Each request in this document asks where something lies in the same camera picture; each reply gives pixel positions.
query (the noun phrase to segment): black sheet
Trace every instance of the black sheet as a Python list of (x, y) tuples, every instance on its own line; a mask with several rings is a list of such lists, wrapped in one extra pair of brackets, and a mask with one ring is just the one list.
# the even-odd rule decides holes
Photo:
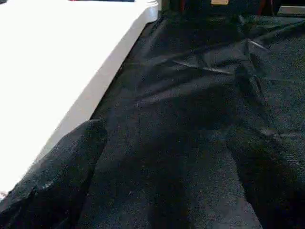
[(106, 141), (100, 120), (63, 137), (0, 202), (0, 228), (74, 228)]
[(148, 25), (92, 116), (76, 228), (305, 228), (304, 38), (296, 18)]

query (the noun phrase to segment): wrinkle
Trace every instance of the wrinkle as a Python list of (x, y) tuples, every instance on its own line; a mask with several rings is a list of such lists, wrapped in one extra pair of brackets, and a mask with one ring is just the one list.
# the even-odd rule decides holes
[(296, 38), (297, 36), (303, 35), (303, 33), (300, 33), (300, 30), (304, 30), (304, 26), (305, 21), (292, 23), (287, 26), (284, 26), (281, 29), (262, 34), (259, 36), (259, 38), (265, 43), (275, 43), (276, 41), (283, 41), (289, 37)]
[(305, 133), (291, 132), (286, 134), (280, 134), (281, 137), (305, 137)]
[(203, 78), (194, 79), (188, 83), (182, 83), (177, 87), (172, 87), (153, 96), (143, 98), (140, 101), (140, 104), (154, 104), (164, 100), (171, 100), (181, 96), (188, 96), (204, 89), (216, 87), (222, 84), (233, 83), (234, 80), (234, 76), (209, 78), (207, 80), (203, 80)]
[(266, 80), (266, 81), (271, 81), (271, 82), (278, 81), (278, 82), (293, 83), (293, 84), (305, 84), (305, 82), (303, 82), (303, 81), (289, 80), (289, 79), (274, 79), (274, 78), (269, 78), (269, 77), (263, 77), (261, 79)]
[(219, 74), (226, 74), (226, 75), (232, 75), (233, 73), (222, 70), (222, 69), (216, 69), (216, 68), (212, 68), (212, 67), (199, 67), (190, 63), (183, 63), (180, 61), (173, 61), (174, 63), (189, 67), (189, 68), (195, 68), (198, 70), (203, 70), (203, 71), (207, 71), (207, 72), (212, 72), (212, 73), (219, 73)]
[(266, 51), (266, 52), (270, 52), (270, 50), (269, 50), (268, 48), (264, 47), (263, 45), (261, 45), (261, 44), (255, 42), (255, 41), (248, 40), (248, 42), (251, 43), (251, 44), (253, 44), (255, 47), (260, 48), (261, 50), (264, 50), (264, 51)]
[(194, 55), (197, 54), (198, 52), (200, 52), (200, 54), (205, 54), (214, 50), (219, 50), (221, 47), (228, 47), (229, 45), (235, 44), (235, 43), (239, 43), (242, 42), (243, 39), (241, 39), (240, 41), (236, 41), (236, 42), (226, 42), (226, 43), (221, 43), (221, 44), (217, 44), (217, 45), (202, 45), (200, 47), (197, 48), (193, 48), (191, 50), (187, 50), (184, 52), (178, 52), (178, 53), (174, 53), (174, 54), (167, 54), (167, 55), (158, 55), (157, 57), (152, 57), (149, 58), (148, 60), (145, 61), (127, 61), (124, 65), (134, 65), (134, 64), (138, 64), (138, 65), (142, 65), (142, 66), (152, 66), (152, 65), (159, 65), (159, 64), (163, 64), (166, 63), (168, 61), (173, 61), (174, 59), (183, 59), (185, 56), (190, 56), (190, 55)]

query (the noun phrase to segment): white surface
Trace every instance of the white surface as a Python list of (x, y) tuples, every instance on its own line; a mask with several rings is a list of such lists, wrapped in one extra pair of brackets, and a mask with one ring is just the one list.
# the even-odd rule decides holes
[(305, 6), (281, 6), (279, 14), (305, 15)]
[(162, 10), (162, 0), (157, 0), (158, 2), (158, 10)]
[(90, 118), (157, 7), (62, 0), (0, 5), (0, 191), (11, 190), (36, 158)]

